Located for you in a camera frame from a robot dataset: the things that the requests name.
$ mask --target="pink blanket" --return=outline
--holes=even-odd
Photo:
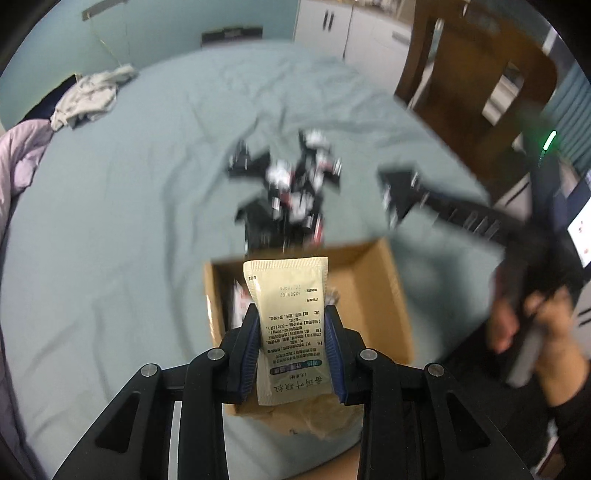
[[[48,120],[27,120],[0,137],[0,239],[8,221],[11,197],[33,181],[52,135]]]

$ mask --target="cabinet door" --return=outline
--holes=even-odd
[[[351,5],[301,0],[294,40],[318,52],[343,58]]]
[[[355,9],[345,62],[375,85],[394,94],[408,54],[410,28],[371,12]]]

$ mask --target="bed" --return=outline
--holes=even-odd
[[[486,200],[400,104],[343,62],[291,43],[164,61],[123,87],[104,118],[56,133],[7,229],[0,326],[25,441],[45,475],[142,365],[185,364],[211,346],[202,265],[243,254],[234,215],[261,188],[226,178],[229,155],[244,138],[253,152],[269,146],[295,160],[297,131],[311,127],[325,131],[343,163],[340,193],[325,188],[326,242],[389,237],[415,366],[484,318],[499,251],[433,226],[426,212],[387,230],[380,165],[416,166],[437,187]],[[297,474],[355,444],[360,429],[322,441],[226,416],[230,477]]]

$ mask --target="medicine packet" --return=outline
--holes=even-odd
[[[259,405],[332,393],[324,345],[328,258],[252,260],[244,278],[259,311]]]

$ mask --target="phone screen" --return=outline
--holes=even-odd
[[[591,262],[591,200],[581,208],[568,231],[584,268]]]

